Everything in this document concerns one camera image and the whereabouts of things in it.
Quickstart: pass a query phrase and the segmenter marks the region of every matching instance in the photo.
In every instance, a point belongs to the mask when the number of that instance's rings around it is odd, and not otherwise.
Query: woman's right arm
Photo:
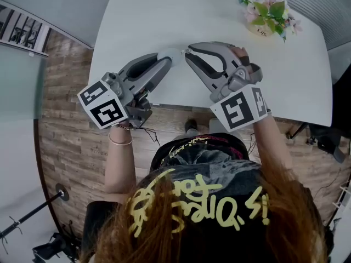
[[[253,124],[258,153],[267,162],[292,168],[292,157],[271,114]]]

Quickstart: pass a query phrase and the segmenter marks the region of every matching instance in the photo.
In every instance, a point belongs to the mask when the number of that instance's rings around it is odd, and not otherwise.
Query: white table
[[[303,32],[256,36],[245,27],[238,0],[110,0],[101,22],[89,82],[118,72],[134,58],[167,48],[221,41],[245,47],[261,66],[259,84],[273,115],[330,126],[332,83],[326,45],[319,26],[291,11]],[[219,60],[211,64],[219,71]],[[150,102],[209,107],[210,92],[185,59],[171,69]]]

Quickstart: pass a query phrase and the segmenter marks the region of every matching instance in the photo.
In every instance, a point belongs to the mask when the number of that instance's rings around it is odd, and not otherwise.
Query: frosted glass panel
[[[0,121],[41,115],[47,59],[0,44]]]

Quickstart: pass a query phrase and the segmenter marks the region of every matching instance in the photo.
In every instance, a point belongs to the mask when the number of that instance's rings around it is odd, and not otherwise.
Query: flower pot
[[[269,37],[273,34],[271,29],[267,25],[253,25],[247,24],[247,29],[249,29],[252,33],[262,36],[262,37]]]

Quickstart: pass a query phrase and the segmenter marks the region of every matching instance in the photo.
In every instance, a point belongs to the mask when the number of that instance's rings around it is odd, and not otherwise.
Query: round black base
[[[68,194],[65,186],[63,186],[62,184],[60,183],[57,183],[56,184],[56,192],[57,193],[62,193],[63,195],[60,197],[63,201],[67,202],[69,199],[70,199],[70,195]]]

